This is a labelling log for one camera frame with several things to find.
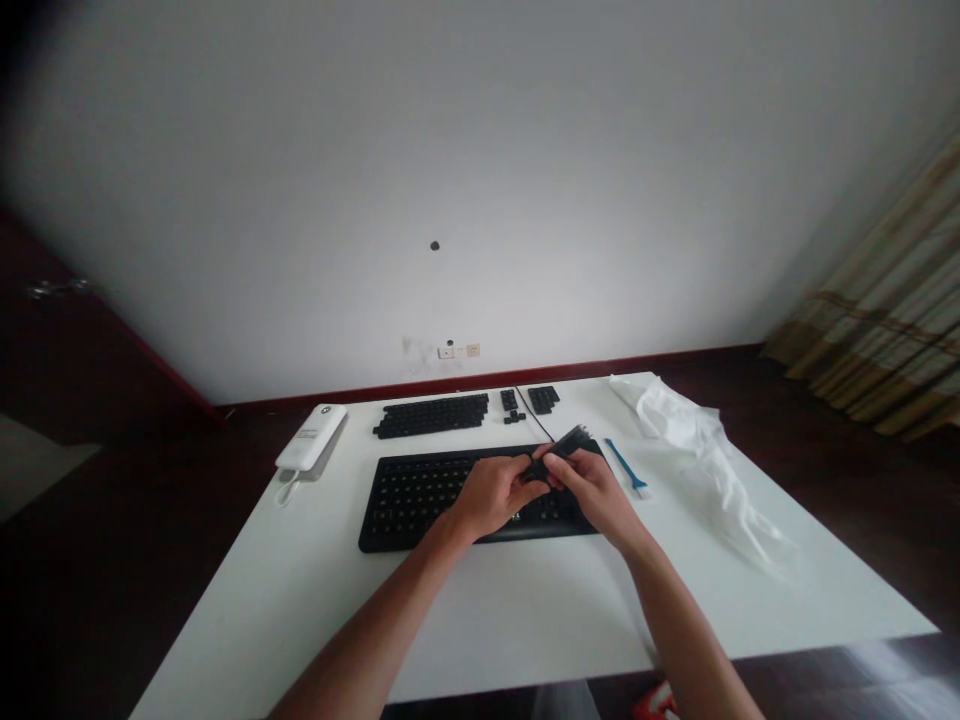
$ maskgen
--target cable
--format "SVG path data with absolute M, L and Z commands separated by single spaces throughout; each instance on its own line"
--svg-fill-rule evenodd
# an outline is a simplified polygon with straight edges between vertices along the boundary
M 286 507 L 287 503 L 290 502 L 290 498 L 293 497 L 293 494 L 297 491 L 297 488 L 300 487 L 300 481 L 297 480 L 300 477 L 300 471 L 296 470 L 293 473 L 293 477 L 289 480 L 283 480 L 283 470 L 280 471 L 280 489 L 277 491 L 276 497 L 273 498 L 273 501 L 277 504 L 277 507 Z
M 527 401 L 523 398 L 523 392 L 520 390 L 519 386 L 514 385 L 513 389 L 517 391 L 517 395 L 520 396 L 520 400 L 523 402 L 523 406 L 527 409 L 527 412 L 530 413 L 530 417 L 537 421 L 537 425 L 540 426 L 540 429 L 547 433 L 547 437 L 550 438 L 550 442 L 556 442 L 553 439 L 553 435 L 547 432 L 547 429 L 543 426 L 543 423 L 540 422 L 540 419 L 534 414 L 533 410 L 530 409 L 530 406 L 527 405 Z

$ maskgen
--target table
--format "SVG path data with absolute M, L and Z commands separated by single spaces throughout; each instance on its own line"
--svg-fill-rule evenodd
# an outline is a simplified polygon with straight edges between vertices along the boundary
M 613 438 L 650 483 L 654 500 L 628 497 L 732 658 L 936 631 L 738 452 L 733 464 L 753 503 L 801 547 L 804 573 L 789 584 L 746 563 L 675 492 L 686 456 L 642 438 L 606 378 L 553 385 L 561 402 L 539 419 L 555 437 L 583 423 L 594 437 Z M 386 441 L 371 429 L 389 402 L 348 406 L 317 482 L 278 508 L 279 483 L 271 481 L 132 717 L 265 716 L 405 557 L 357 548 L 381 456 L 545 439 L 529 416 L 503 424 L 500 389 L 487 391 L 490 413 L 480 428 Z M 622 469 L 608 461 L 628 488 Z M 654 653 L 626 566 L 602 537 L 477 545 L 434 602 L 390 700 L 636 672 L 654 666 Z

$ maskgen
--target striped curtain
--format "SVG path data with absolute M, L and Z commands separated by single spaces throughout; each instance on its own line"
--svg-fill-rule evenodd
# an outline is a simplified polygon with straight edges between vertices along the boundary
M 883 435 L 960 416 L 960 136 L 763 354 Z

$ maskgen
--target floor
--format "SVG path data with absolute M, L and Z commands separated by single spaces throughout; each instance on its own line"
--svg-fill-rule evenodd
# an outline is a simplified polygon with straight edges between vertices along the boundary
M 0 415 L 0 523 L 17 514 L 100 449 L 64 447 Z
M 659 371 L 721 410 L 730 439 L 945 635 L 737 663 L 768 717 L 960 717 L 960 441 L 905 446 L 849 422 L 752 357 Z M 243 526 L 303 413 L 109 448 L 0 527 L 0 601 L 24 716 L 125 718 Z M 628 717 L 649 674 L 591 680 Z M 386 717 L 529 717 L 535 689 Z

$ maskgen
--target baseboard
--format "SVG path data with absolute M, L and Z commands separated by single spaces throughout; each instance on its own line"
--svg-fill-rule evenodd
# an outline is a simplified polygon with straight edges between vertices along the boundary
M 560 380 L 579 380 L 580 378 L 599 377 L 611 373 L 656 371 L 677 365 L 690 365 L 703 362 L 723 362 L 726 360 L 756 357 L 762 344 L 733 345 L 731 347 L 691 350 L 688 352 L 665 353 L 663 355 L 641 355 L 639 357 L 618 358 L 616 360 L 595 360 L 573 363 L 571 365 L 551 365 L 549 367 L 509 370 L 507 372 L 487 373 L 485 375 L 463 375 L 425 382 L 403 383 L 400 385 L 381 385 L 379 387 L 339 390 L 337 392 L 316 395 L 298 395 L 296 397 L 255 400 L 253 402 L 224 405 L 219 409 L 229 414 L 231 419 L 249 415 L 292 412 L 313 408 L 320 403 L 346 404 L 369 402 L 372 400 L 393 400 L 396 398 L 435 395 L 438 393 L 485 390 L 487 388 L 508 387 L 510 385 L 534 385 L 558 382 Z

